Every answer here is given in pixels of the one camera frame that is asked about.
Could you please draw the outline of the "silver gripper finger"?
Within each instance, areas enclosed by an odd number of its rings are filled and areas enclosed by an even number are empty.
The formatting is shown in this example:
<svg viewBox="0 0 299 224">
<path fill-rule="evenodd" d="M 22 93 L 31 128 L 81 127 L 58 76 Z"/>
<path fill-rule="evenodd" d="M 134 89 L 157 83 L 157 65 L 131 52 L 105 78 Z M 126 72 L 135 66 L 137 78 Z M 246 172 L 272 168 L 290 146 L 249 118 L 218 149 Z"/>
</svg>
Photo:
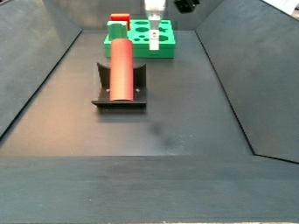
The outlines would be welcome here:
<svg viewBox="0 0 299 224">
<path fill-rule="evenodd" d="M 160 24 L 161 24 L 161 14 L 157 11 L 150 12 L 150 50 L 160 50 Z"/>
</svg>

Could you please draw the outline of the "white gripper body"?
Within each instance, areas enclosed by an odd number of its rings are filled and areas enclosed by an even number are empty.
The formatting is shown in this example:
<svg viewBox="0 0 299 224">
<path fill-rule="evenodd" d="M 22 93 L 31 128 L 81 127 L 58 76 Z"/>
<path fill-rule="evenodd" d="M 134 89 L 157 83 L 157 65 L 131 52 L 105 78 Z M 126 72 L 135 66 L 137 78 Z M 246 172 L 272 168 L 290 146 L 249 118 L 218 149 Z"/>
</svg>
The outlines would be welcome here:
<svg viewBox="0 0 299 224">
<path fill-rule="evenodd" d="M 147 11 L 165 11 L 166 0 L 145 0 L 145 9 Z"/>
</svg>

